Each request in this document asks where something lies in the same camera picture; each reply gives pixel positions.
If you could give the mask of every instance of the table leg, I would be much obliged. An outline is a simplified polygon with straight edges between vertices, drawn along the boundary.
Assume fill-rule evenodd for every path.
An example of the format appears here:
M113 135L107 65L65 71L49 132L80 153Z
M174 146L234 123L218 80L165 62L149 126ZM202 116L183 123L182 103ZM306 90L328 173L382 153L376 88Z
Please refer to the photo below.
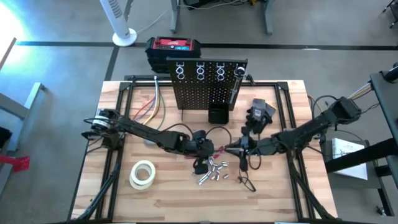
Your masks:
M27 120L29 119L30 109L31 109L32 105L34 104L36 97L39 94L39 91L43 90L43 89L44 89L44 86L41 83L34 84L32 90L30 91L29 96L27 97L27 99L25 101L25 105L22 106L22 105L18 104L19 106L17 108L20 108L22 110L23 114L20 114L20 113L16 114L17 111L13 111L13 113L11 113L11 111L8 111L6 109L7 112L10 112L11 114L13 114L21 119L21 121L14 128L12 136L8 142L8 145L5 147L6 154L8 154L8 153L14 154L15 151L17 150L17 147L18 147L18 144L20 141L20 136L21 136L22 132L24 131L24 126L25 126ZM7 105L2 105L0 107L0 109L4 109L6 106ZM12 171L11 164L3 164L3 166L1 167L1 170L0 170L0 195L2 194L2 191L4 190L4 187L6 186L6 182L7 182L8 177L11 174L11 171Z
M178 16L180 14L180 7L178 6L180 4L179 0L171 0L172 1L172 20L170 24L170 31L175 34L177 32L177 21L178 21Z
M272 35L272 5L275 0L265 0L262 4L264 6L264 18L266 21L266 34Z

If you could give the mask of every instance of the pegboard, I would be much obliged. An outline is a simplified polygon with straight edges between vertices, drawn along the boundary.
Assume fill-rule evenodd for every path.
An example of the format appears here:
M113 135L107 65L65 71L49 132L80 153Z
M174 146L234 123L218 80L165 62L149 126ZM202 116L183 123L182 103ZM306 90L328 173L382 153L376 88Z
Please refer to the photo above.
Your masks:
M168 58L175 100L179 110L208 110L209 103L229 103L235 86L236 67L246 69L248 60L217 60L202 58ZM242 80L239 81L233 103Z

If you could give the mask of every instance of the gray floor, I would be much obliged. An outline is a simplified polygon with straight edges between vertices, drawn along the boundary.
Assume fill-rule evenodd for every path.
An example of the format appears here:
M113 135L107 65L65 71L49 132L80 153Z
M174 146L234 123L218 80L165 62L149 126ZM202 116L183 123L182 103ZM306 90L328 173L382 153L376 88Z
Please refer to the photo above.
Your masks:
M127 0L119 2L124 8ZM264 34L259 4L205 11L182 9L176 35L212 43L396 45L398 28L389 29L391 12L381 14L387 3L277 0L272 36ZM136 30L147 26L168 9L169 4L164 0L134 0L129 26ZM113 34L97 0L5 0L0 2L0 17L16 27L19 40L109 42ZM169 23L170 14L166 13L141 33L138 41L170 35ZM28 125L18 152L19 156L31 157L30 169L11 175L0 197L0 223L47 223L66 219L86 144L80 136L88 128L82 119L95 112L112 49L13 48L0 71L0 91L19 102L26 99L33 82L42 82L47 91L39 96L32 114L35 119ZM387 70L398 61L396 51L203 49L202 56L248 58L249 73L255 79L302 79L313 96L349 95L369 80L370 73ZM152 74L144 49L120 49L112 80L142 74ZM358 100L358 105L367 108L374 102L373 94ZM0 111L1 126L12 128L14 122ZM379 108L344 129L371 143L391 136ZM354 139L347 135L338 137ZM398 212L397 189L390 177L384 180ZM333 195L338 214L345 220L398 222L398 218L381 218L374 212L374 207L381 205L376 190L333 189Z

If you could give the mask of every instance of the wooden table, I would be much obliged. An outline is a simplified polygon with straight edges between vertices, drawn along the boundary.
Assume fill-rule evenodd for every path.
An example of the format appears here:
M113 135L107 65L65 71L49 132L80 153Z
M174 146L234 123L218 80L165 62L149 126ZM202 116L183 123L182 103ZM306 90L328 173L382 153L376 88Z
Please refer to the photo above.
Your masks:
M120 82L104 82L98 108L115 108ZM300 126L311 118L304 82L288 81L294 107L297 125ZM172 87L161 88L165 105L166 119L163 128L181 122L181 111L177 109ZM131 103L130 117L154 96L152 87L135 87ZM225 125L231 131L233 140L241 136L241 126L244 125L246 110L251 107L253 98L264 98L268 104L277 108L273 88L256 86L241 87L234 111L229 114L229 123ZM163 116L163 109L149 123L156 128ZM215 126L207 122L207 111L183 111L183 123L194 131L209 130ZM280 131L280 119L276 113L274 122L268 124L261 137L270 136ZM187 133L184 127L173 130ZM212 131L208 136L218 148L229 142L227 133L222 129ZM94 144L89 149L99 146ZM316 141L311 146L319 149ZM106 150L100 149L86 156L80 183L77 190L72 218L82 214L100 189ZM322 155L306 149L303 151L308 181L311 190L321 204L334 216L335 203L326 174ZM149 160L156 167L156 177L153 184L143 191L130 186L129 174L133 165L140 160ZM215 162L226 161L229 166L221 170L221 174L229 174L228 179L220 181L208 180L198 185L200 176L192 174L192 160L183 156L170 154L154 147L148 147L144 140L127 135L124 147L123 164L120 173L118 196L114 211L114 222L274 222L297 221L290 175L287 169L285 154L263 156L259 170L249 170L250 180L257 188L252 193L239 184L238 158L223 153ZM108 211L108 191L103 215ZM300 198L305 217L307 210L304 194Z

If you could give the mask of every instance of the roll of tape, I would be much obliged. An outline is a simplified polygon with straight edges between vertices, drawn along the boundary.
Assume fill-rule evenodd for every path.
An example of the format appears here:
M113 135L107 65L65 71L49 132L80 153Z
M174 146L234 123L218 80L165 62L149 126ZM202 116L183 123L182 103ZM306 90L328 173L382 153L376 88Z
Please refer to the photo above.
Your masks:
M144 169L148 171L149 178L146 180L139 180L137 178L137 173L139 170ZM130 184L137 190L147 189L155 179L156 170L153 163L150 161L139 161L131 169L130 173Z

